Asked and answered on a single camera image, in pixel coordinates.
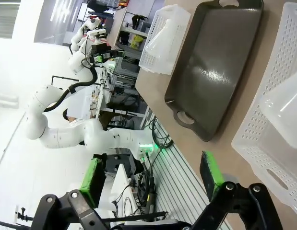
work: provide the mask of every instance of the metal slatted surface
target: metal slatted surface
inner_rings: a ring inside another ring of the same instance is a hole
[[[158,136],[167,136],[158,121],[156,128]],[[157,191],[156,211],[168,211],[168,218],[193,224],[209,201],[202,182],[175,144],[162,150],[153,170]],[[220,229],[232,228],[225,221]]]

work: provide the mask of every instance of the white plastic basket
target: white plastic basket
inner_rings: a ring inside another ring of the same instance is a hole
[[[145,46],[163,29],[166,21],[170,19],[172,23],[175,24],[173,34],[167,38],[167,42],[170,43],[170,48],[167,49],[168,52],[163,53],[159,58],[148,54],[144,48],[139,66],[146,71],[170,75],[186,32],[190,16],[191,14],[189,12],[177,4],[165,6],[160,10],[157,10]]]
[[[297,149],[290,147],[259,108],[262,95],[297,71],[297,3],[284,5],[273,51],[232,147],[256,176],[297,213]]]

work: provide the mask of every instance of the translucent plastic container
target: translucent plastic container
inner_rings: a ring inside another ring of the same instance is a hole
[[[259,105],[287,143],[297,149],[297,73],[264,95]]]
[[[145,71],[170,75],[190,17],[177,4],[156,11],[139,66]]]
[[[266,71],[232,147],[275,196],[297,213],[297,149],[260,109],[261,98],[296,72],[297,3],[287,2]]]

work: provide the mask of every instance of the green light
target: green light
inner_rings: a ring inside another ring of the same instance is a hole
[[[154,146],[152,144],[149,145],[140,145],[140,148],[153,148]]]

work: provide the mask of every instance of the brown tabletop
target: brown tabletop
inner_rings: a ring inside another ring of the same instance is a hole
[[[198,177],[200,177],[202,150],[209,150],[213,152],[222,173],[237,177],[242,186],[248,187],[252,183],[260,183],[250,165],[231,147],[231,141],[242,123],[263,77],[275,42],[283,5],[286,2],[286,0],[263,1],[263,18],[253,50],[226,118],[213,140],[201,141],[195,133],[181,127],[174,120],[173,112],[164,101],[171,76],[140,70],[136,82],[137,90],[165,127]],[[193,15],[201,2],[203,0],[166,0],[165,5],[177,3]],[[297,215],[293,209],[281,203],[272,193],[270,194],[283,228],[285,230],[297,229]],[[228,220],[233,229],[244,229],[238,215],[228,215]]]

